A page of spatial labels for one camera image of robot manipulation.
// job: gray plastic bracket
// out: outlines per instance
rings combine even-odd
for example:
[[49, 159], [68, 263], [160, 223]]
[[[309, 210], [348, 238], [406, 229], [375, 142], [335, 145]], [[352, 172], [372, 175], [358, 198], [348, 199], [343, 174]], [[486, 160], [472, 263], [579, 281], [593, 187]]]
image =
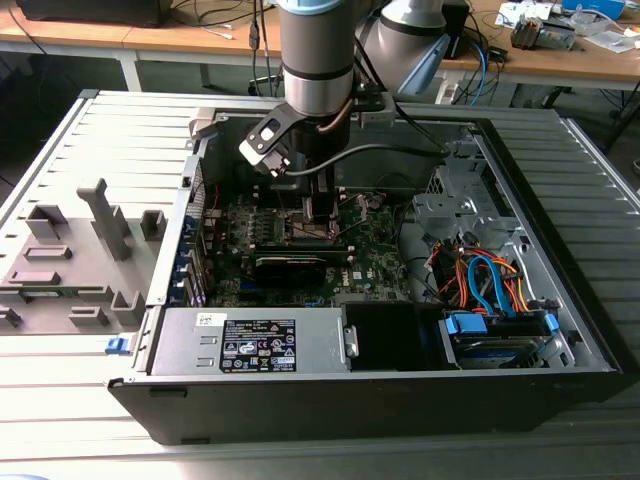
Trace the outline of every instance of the gray plastic bracket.
[[25, 248], [22, 255], [30, 262], [47, 260], [69, 260], [71, 258], [71, 249], [66, 245], [57, 245], [50, 247], [27, 247]]
[[25, 221], [33, 236], [44, 244], [56, 243], [60, 237], [55, 226], [67, 223], [67, 219], [56, 205], [36, 205]]
[[54, 271], [48, 272], [13, 272], [9, 283], [15, 285], [59, 285], [60, 275]]
[[123, 261], [129, 258], [131, 249], [124, 242], [121, 222], [114, 216], [111, 206], [104, 195], [106, 189], [107, 182], [104, 181], [104, 178], [101, 178], [95, 183], [87, 183], [78, 187], [77, 194], [89, 204], [96, 221], [96, 227], [102, 233], [113, 259]]
[[140, 228], [147, 242], [160, 241], [167, 229], [167, 219], [162, 210], [145, 210], [140, 219]]
[[[118, 231], [122, 234], [122, 236], [126, 238], [129, 235], [131, 235], [131, 229], [129, 228], [129, 224], [127, 223], [127, 220], [124, 218], [124, 215], [122, 214], [122, 209], [120, 208], [120, 205], [112, 206], [111, 213], [113, 214], [113, 219], [116, 221]], [[102, 231], [100, 230], [100, 226], [98, 225], [98, 222], [96, 222], [95, 220], [92, 220], [91, 226], [95, 230], [98, 238], [104, 238], [104, 235], [102, 235]]]
[[140, 292], [136, 292], [131, 305], [129, 305], [122, 293], [118, 291], [111, 303], [111, 311], [116, 315], [121, 325], [140, 326], [145, 312], [144, 297]]
[[69, 320], [78, 328], [109, 325], [109, 319], [100, 307], [71, 307]]
[[32, 300], [33, 298], [22, 294], [20, 290], [3, 290], [0, 292], [0, 302], [2, 303], [17, 303], [24, 305]]
[[101, 290], [78, 290], [78, 298], [84, 302], [104, 302], [111, 304], [113, 300], [113, 290], [109, 285], [105, 285]]
[[0, 327], [17, 328], [22, 318], [12, 308], [0, 307]]

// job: wire bundle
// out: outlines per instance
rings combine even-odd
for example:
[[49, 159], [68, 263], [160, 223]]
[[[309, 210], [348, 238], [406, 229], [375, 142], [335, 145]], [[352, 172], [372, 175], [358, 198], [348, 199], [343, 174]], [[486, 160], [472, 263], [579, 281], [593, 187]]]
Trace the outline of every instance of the wire bundle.
[[[471, 297], [474, 297], [477, 305], [471, 311], [492, 315], [493, 307], [490, 302], [476, 289], [476, 269], [483, 268], [493, 276], [493, 289], [500, 310], [509, 312], [513, 308], [515, 313], [531, 311], [524, 297], [521, 272], [506, 259], [477, 247], [449, 250], [444, 245], [437, 244], [429, 265], [433, 267], [436, 258], [442, 254], [455, 257], [455, 275], [438, 291], [439, 300], [466, 310], [473, 302]], [[502, 287], [508, 292], [508, 297], [504, 295]]]

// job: blue latch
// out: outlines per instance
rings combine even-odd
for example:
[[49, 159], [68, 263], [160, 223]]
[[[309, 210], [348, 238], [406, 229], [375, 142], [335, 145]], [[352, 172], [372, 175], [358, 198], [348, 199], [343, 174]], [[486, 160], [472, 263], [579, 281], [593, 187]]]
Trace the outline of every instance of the blue latch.
[[128, 355], [129, 340], [121, 337], [113, 337], [107, 343], [107, 348], [104, 349], [104, 353], [107, 355]]
[[477, 313], [452, 313], [445, 320], [449, 335], [456, 333], [487, 333], [487, 324]]
[[547, 313], [544, 316], [544, 320], [547, 322], [547, 326], [549, 327], [549, 330], [551, 330], [551, 333], [555, 333], [558, 330], [560, 330], [560, 324], [558, 323], [558, 319], [553, 313]]

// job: connector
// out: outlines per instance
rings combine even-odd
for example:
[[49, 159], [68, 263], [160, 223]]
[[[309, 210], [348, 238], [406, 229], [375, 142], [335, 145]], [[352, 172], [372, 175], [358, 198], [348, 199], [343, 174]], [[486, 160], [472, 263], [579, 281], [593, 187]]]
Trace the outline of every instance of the connector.
[[129, 355], [130, 341], [127, 338], [113, 337], [107, 343], [107, 347], [104, 349], [104, 353], [107, 355]]
[[486, 334], [487, 324], [482, 315], [477, 313], [452, 313], [445, 320], [449, 335], [459, 333]]
[[549, 327], [549, 330], [551, 331], [552, 334], [560, 330], [560, 324], [558, 323], [558, 319], [553, 313], [547, 313], [544, 316], [544, 321], [547, 322], [547, 327]]
[[252, 22], [249, 28], [249, 48], [252, 52], [260, 50], [260, 28], [257, 22]]

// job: desk leg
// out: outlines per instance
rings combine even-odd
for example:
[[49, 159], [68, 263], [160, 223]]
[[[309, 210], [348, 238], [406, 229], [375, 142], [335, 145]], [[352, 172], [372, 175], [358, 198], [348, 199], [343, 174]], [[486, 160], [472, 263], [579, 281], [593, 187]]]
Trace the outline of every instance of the desk leg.
[[211, 88], [211, 77], [209, 76], [209, 65], [206, 63], [200, 64], [200, 84], [204, 88]]
[[137, 57], [132, 51], [123, 51], [119, 55], [120, 66], [127, 82], [127, 90], [130, 92], [141, 92], [140, 77], [138, 76]]
[[437, 105], [451, 105], [458, 91], [458, 85], [466, 75], [464, 70], [446, 70], [442, 77], [442, 83], [436, 97]]

